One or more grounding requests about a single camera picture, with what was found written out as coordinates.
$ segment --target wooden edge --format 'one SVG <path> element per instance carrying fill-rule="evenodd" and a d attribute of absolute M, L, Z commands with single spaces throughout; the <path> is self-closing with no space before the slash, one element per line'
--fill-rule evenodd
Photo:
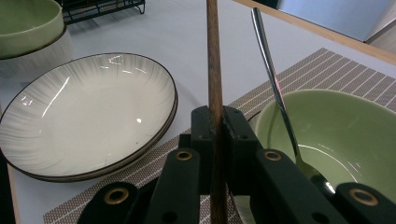
<path fill-rule="evenodd" d="M 13 168 L 9 164 L 7 164 L 7 169 L 8 169 L 9 187 L 11 188 L 12 205 L 14 207 L 15 223 L 20 224 L 21 223 L 20 210 L 18 209 L 17 193 L 15 192 L 14 175 L 12 173 Z"/>
<path fill-rule="evenodd" d="M 391 63 L 396 65 L 396 54 L 385 51 L 383 49 L 379 49 L 368 44 L 362 43 L 356 39 L 347 37 L 345 35 L 338 34 L 334 31 L 328 30 L 321 26 L 318 26 L 312 22 L 304 21 L 297 17 L 291 16 L 290 14 L 284 13 L 282 11 L 264 6 L 260 3 L 251 1 L 251 0 L 234 0 L 236 3 L 242 4 L 247 7 L 257 7 L 261 12 L 278 18 L 282 21 L 288 22 L 292 25 L 301 27 L 309 32 L 314 34 L 323 36 L 331 41 L 337 42 L 341 45 L 347 46 L 349 48 L 355 49 L 361 53 L 373 56 L 379 60 L 382 60 L 386 63 Z"/>

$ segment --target table edge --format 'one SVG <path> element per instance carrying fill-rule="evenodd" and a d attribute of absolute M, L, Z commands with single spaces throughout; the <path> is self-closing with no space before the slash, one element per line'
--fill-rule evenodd
<path fill-rule="evenodd" d="M 371 45 L 360 42 L 359 40 L 353 39 L 345 35 L 341 35 L 324 27 L 318 26 L 312 22 L 299 19 L 297 17 L 291 16 L 290 14 L 267 7 L 252 0 L 234 0 L 234 1 L 246 7 L 257 7 L 261 12 L 267 15 L 273 16 L 277 19 L 280 19 L 292 25 L 303 28 L 306 31 L 312 32 L 316 35 L 320 35 L 341 45 L 355 49 L 361 53 L 375 57 L 386 63 L 391 63 L 393 65 L 396 65 L 396 54 L 394 53 L 373 47 Z"/>

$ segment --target wooden chopstick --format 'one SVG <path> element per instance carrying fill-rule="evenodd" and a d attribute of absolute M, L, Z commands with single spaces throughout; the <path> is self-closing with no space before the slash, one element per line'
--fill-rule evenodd
<path fill-rule="evenodd" d="M 206 0 L 207 59 L 209 84 L 209 111 L 215 126 L 215 152 L 210 192 L 211 223 L 228 223 L 227 194 L 224 174 L 223 148 L 221 146 L 222 90 L 219 52 L 219 18 L 217 0 Z"/>

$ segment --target screw hole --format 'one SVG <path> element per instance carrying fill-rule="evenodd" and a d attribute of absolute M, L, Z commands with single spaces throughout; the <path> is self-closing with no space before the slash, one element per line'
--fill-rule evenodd
<path fill-rule="evenodd" d="M 349 194 L 355 201 L 359 203 L 369 206 L 378 205 L 378 199 L 372 193 L 364 189 L 350 189 Z"/>
<path fill-rule="evenodd" d="M 187 161 L 191 159 L 192 154 L 189 151 L 180 151 L 176 154 L 176 158 L 180 161 Z"/>
<path fill-rule="evenodd" d="M 105 195 L 105 203 L 107 204 L 118 204 L 122 203 L 129 196 L 128 189 L 115 188 L 109 190 Z"/>
<path fill-rule="evenodd" d="M 313 213 L 312 218 L 317 222 L 317 223 L 329 223 L 330 220 L 323 214 L 321 213 Z"/>
<path fill-rule="evenodd" d="M 163 214 L 163 222 L 165 223 L 173 223 L 177 220 L 177 214 L 174 212 L 167 212 Z"/>
<path fill-rule="evenodd" d="M 280 161 L 280 159 L 282 159 L 282 156 L 280 156 L 279 153 L 274 152 L 274 151 L 264 152 L 264 157 L 270 161 Z"/>

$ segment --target white ceramic plate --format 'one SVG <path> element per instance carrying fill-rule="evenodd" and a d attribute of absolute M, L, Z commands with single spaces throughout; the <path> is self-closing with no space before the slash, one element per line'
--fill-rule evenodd
<path fill-rule="evenodd" d="M 176 110 L 175 82 L 159 63 L 94 55 L 49 71 L 18 94 L 0 121 L 0 148 L 34 178 L 94 178 L 152 147 Z"/>

